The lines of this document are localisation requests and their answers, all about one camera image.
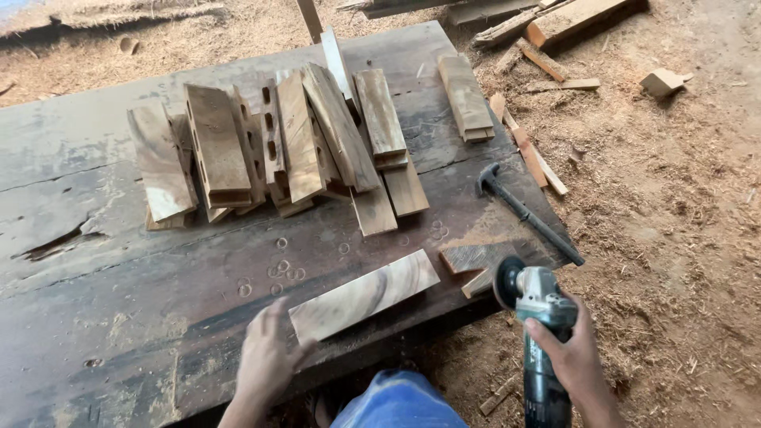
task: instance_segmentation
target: hammer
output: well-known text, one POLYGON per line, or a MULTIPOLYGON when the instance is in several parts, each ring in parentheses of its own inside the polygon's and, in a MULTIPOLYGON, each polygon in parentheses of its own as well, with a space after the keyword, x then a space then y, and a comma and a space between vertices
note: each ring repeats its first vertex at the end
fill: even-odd
POLYGON ((508 192, 508 190, 505 189, 505 186, 502 186, 497 181, 497 177, 494 174, 498 169, 499 164, 495 162, 481 171, 481 174, 478 176, 478 180, 476 180, 476 194, 481 196, 483 194, 483 184, 488 184, 489 187, 492 188, 492 192, 496 193, 503 200, 505 200, 505 202, 508 203, 513 211, 515 211, 515 215, 518 216, 522 222, 529 222, 534 228, 536 228, 537 231, 539 231, 539 233, 547 238, 548 241, 552 242, 560 250, 561 253, 563 253, 567 258, 571 259, 571 261, 576 266, 581 266, 584 264, 584 258, 579 255, 578 251, 576 251, 575 248, 573 248, 568 242, 565 242, 563 238, 560 238, 560 236, 556 234, 555 231, 553 231, 551 228, 549 228, 545 222, 539 220, 539 217, 537 217, 533 212, 526 208, 526 206, 521 203, 515 196, 513 196, 512 193, 508 192))

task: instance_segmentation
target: dark wooden table top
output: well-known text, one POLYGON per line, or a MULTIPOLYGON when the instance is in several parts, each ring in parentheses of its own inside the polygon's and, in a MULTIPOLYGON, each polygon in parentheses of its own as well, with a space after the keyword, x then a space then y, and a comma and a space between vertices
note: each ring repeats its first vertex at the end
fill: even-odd
MULTIPOLYGON (((321 46, 240 59, 0 110, 0 426, 160 426, 229 400, 249 320, 424 248, 441 283, 321 343, 286 397, 498 310, 465 299, 438 250, 512 241, 533 264, 567 260, 474 180, 500 180, 567 238, 504 128, 466 145, 436 57, 455 53, 432 21, 342 43, 351 71, 384 70, 431 208, 363 238, 353 208, 321 200, 280 219, 271 204, 187 230, 146 232, 126 110, 182 83, 235 83, 256 111, 256 71, 324 65, 321 46)), ((282 334, 296 341, 287 317, 282 334)))

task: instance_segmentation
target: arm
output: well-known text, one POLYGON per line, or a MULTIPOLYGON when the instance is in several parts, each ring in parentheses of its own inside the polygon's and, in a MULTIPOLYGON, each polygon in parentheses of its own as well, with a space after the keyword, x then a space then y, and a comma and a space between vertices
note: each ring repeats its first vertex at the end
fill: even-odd
POLYGON ((584 426, 623 428, 625 424, 616 408, 616 399, 603 377, 589 309, 579 297, 566 295, 578 306, 571 339, 561 343, 542 323, 532 318, 526 320, 528 334, 549 356, 552 369, 581 413, 584 426))
POLYGON ((317 344, 312 340, 296 346, 288 354, 285 343, 277 334, 284 303, 284 299, 279 299, 274 305, 262 309, 248 324, 240 352, 235 395, 224 411, 219 428, 264 426, 267 409, 282 394, 296 368, 317 344))

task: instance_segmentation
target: person's right hand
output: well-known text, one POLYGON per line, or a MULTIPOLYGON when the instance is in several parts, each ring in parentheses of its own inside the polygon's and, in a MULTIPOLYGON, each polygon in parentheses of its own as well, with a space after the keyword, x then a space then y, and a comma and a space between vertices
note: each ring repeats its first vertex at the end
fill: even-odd
POLYGON ((578 407, 587 426, 624 426, 616 409, 616 400, 603 376, 589 309, 576 295, 565 294, 578 307, 573 335, 568 342, 561 343, 533 318, 526 320, 526 330, 549 356, 555 375, 578 407))

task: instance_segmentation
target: angle grinder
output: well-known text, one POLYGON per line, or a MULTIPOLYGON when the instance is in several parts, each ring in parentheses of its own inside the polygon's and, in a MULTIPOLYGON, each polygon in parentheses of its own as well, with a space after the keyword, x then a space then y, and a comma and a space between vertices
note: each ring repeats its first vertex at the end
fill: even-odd
MULTIPOLYGON (((524 323, 534 318, 565 343, 576 323, 576 304, 560 292, 558 280, 545 267, 526 267, 515 256, 502 261, 494 281, 500 305, 515 310, 524 323)), ((549 356, 524 328, 524 413, 526 427, 571 426, 571 399, 555 372, 549 356)))

